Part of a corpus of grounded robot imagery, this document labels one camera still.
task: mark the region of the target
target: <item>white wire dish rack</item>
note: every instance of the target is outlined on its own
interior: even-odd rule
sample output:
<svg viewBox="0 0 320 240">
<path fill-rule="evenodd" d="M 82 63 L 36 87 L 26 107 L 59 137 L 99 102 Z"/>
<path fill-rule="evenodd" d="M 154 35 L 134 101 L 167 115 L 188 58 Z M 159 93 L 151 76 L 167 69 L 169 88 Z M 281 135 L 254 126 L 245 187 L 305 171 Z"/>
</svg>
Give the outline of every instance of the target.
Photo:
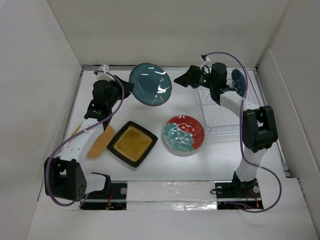
<svg viewBox="0 0 320 240">
<path fill-rule="evenodd" d="M 228 71 L 227 80 L 232 81 L 231 71 Z M 239 133 L 239 117 L 225 107 L 216 104 L 210 96 L 210 90 L 202 86 L 196 90 L 196 97 L 200 103 L 202 114 L 203 128 L 205 135 L 225 135 L 225 134 L 238 134 Z M 252 103 L 262 105 L 262 102 L 257 96 L 257 92 L 253 87 L 252 80 L 248 79 L 247 100 Z"/>
</svg>

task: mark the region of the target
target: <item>white floor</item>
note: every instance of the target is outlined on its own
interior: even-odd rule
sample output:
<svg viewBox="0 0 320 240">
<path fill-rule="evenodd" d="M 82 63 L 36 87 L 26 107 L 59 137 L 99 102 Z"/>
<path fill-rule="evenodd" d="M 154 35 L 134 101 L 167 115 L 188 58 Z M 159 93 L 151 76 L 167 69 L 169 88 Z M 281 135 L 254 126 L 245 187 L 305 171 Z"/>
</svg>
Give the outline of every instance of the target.
<svg viewBox="0 0 320 240">
<path fill-rule="evenodd" d="M 165 70 L 171 79 L 183 74 L 185 68 Z M 129 70 L 111 71 L 128 80 Z M 82 122 L 92 99 L 95 81 L 92 71 L 83 73 L 78 95 L 70 119 L 67 136 Z M 113 181 L 214 181 L 230 180 L 241 159 L 239 139 L 206 139 L 201 149 L 189 157 L 173 155 L 162 139 L 162 129 L 168 119 L 176 115 L 201 119 L 191 88 L 175 83 L 170 100 L 159 107 L 149 107 L 130 96 L 113 117 L 111 125 L 117 132 L 127 121 L 133 121 L 158 136 L 154 149 L 138 168 L 132 168 L 105 151 L 97 159 L 84 161 L 86 172 L 111 175 Z M 267 152 L 262 165 L 277 173 L 283 184 L 279 204 L 267 213 L 250 214 L 238 210 L 213 211 L 83 211 L 78 203 L 61 208 L 45 195 L 43 189 L 30 228 L 28 240 L 42 239 L 318 239 L 298 181 L 285 178 L 278 147 Z M 270 206 L 279 191 L 276 180 L 259 170 L 262 201 Z M 128 194 L 138 191 L 131 184 Z"/>
</svg>

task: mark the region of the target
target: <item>wire rack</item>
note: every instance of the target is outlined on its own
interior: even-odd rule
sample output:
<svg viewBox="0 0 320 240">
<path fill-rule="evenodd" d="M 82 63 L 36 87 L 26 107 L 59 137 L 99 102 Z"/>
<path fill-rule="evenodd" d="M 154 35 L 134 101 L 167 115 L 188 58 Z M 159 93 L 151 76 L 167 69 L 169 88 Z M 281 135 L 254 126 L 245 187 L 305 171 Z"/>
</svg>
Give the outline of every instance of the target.
<svg viewBox="0 0 320 240">
<path fill-rule="evenodd" d="M 232 81 L 231 71 L 228 71 L 227 80 Z M 196 90 L 198 102 L 201 105 L 202 121 L 206 136 L 238 134 L 239 117 L 225 107 L 216 104 L 210 96 L 210 90 L 204 87 L 198 87 Z M 247 100 L 252 103 L 262 105 L 253 87 L 252 80 L 249 76 Z"/>
</svg>

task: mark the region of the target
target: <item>wall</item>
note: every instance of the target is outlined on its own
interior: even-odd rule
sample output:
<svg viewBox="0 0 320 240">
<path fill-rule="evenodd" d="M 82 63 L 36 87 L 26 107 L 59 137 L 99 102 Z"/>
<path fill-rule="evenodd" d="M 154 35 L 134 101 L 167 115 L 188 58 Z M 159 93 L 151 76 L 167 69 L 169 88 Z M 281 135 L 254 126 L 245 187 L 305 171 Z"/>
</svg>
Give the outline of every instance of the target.
<svg viewBox="0 0 320 240">
<path fill-rule="evenodd" d="M 288 0 L 48 2 L 81 64 L 188 66 L 227 51 L 254 67 Z"/>
<path fill-rule="evenodd" d="M 81 66 L 45 0 L 0 0 L 0 233 L 26 239 Z"/>
<path fill-rule="evenodd" d="M 258 68 L 289 170 L 320 233 L 320 1 L 291 0 Z"/>
</svg>

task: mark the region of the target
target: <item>red plate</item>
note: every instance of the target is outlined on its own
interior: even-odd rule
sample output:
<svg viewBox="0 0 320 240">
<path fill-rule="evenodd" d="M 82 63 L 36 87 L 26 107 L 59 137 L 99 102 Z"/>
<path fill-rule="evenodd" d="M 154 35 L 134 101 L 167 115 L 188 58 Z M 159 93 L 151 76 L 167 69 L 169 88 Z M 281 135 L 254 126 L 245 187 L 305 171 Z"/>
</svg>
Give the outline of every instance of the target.
<svg viewBox="0 0 320 240">
<path fill-rule="evenodd" d="M 163 128 L 165 143 L 173 150 L 190 153 L 197 150 L 205 139 L 201 123 L 186 115 L 171 118 Z"/>
</svg>

